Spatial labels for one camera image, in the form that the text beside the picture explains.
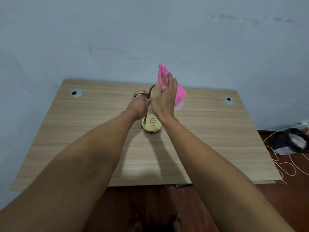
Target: striped pink fabric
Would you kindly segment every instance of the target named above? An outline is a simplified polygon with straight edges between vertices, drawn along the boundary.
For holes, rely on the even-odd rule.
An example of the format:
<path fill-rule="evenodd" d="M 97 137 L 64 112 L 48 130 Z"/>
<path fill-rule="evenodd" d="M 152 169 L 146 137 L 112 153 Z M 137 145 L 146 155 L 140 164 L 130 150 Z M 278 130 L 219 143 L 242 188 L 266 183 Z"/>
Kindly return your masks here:
<path fill-rule="evenodd" d="M 169 70 L 166 69 L 165 66 L 163 66 L 162 64 L 159 65 L 159 74 L 158 74 L 158 82 L 161 84 L 162 86 L 162 91 L 166 89 L 165 86 L 163 86 L 162 84 L 162 79 L 161 79 L 161 73 L 164 72 L 165 75 L 166 75 L 166 81 L 168 82 L 168 73 L 169 73 Z M 178 84 L 178 87 L 177 87 L 177 94 L 176 94 L 176 99 L 175 99 L 175 105 L 177 105 L 178 103 L 180 103 L 184 97 L 186 96 L 186 92 L 185 90 L 183 89 L 183 87 L 181 87 L 180 84 Z"/>

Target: person's left hand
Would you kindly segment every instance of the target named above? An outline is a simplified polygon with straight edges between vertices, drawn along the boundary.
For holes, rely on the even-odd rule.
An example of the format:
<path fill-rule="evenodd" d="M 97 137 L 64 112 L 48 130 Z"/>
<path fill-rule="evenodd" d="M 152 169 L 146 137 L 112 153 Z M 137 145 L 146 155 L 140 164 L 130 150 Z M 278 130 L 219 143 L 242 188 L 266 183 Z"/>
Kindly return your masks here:
<path fill-rule="evenodd" d="M 126 111 L 131 113 L 135 120 L 140 120 L 146 116 L 150 103 L 151 98 L 147 99 L 146 95 L 141 94 L 132 98 L 132 101 L 129 103 Z"/>

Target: person's right arm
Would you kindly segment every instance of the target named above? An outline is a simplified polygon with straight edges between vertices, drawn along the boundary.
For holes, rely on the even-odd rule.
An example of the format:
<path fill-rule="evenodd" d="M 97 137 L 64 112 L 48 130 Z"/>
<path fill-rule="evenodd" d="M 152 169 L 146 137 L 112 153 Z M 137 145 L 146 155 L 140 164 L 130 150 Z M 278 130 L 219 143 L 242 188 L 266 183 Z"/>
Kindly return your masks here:
<path fill-rule="evenodd" d="M 251 180 L 187 130 L 174 117 L 177 81 L 162 76 L 152 96 L 152 110 L 165 128 L 194 188 L 219 230 L 294 231 Z"/>

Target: gold ring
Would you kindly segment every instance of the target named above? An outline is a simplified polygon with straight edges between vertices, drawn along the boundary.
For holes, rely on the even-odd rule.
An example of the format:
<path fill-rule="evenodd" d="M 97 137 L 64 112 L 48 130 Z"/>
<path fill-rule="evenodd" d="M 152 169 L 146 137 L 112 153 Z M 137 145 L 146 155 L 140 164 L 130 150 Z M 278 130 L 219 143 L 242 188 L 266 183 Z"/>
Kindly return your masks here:
<path fill-rule="evenodd" d="M 133 94 L 133 97 L 136 97 L 137 95 L 139 94 L 145 94 L 147 97 L 148 97 L 148 93 L 146 90 L 138 90 L 138 91 L 135 91 L 134 94 Z"/>

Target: person's right hand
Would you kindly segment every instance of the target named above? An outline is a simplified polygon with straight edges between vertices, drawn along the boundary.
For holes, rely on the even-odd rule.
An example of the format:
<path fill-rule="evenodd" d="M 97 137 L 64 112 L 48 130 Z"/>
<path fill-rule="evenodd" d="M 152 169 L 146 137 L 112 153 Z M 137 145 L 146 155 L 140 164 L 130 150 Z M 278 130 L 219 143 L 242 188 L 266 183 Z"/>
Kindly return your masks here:
<path fill-rule="evenodd" d="M 154 115 L 162 123 L 163 119 L 174 117 L 178 82 L 176 78 L 173 78 L 171 73 L 168 73 L 168 82 L 166 81 L 166 75 L 163 72 L 161 74 L 161 78 L 162 84 L 166 87 L 166 89 L 162 91 L 161 84 L 156 84 L 152 95 L 151 108 Z"/>

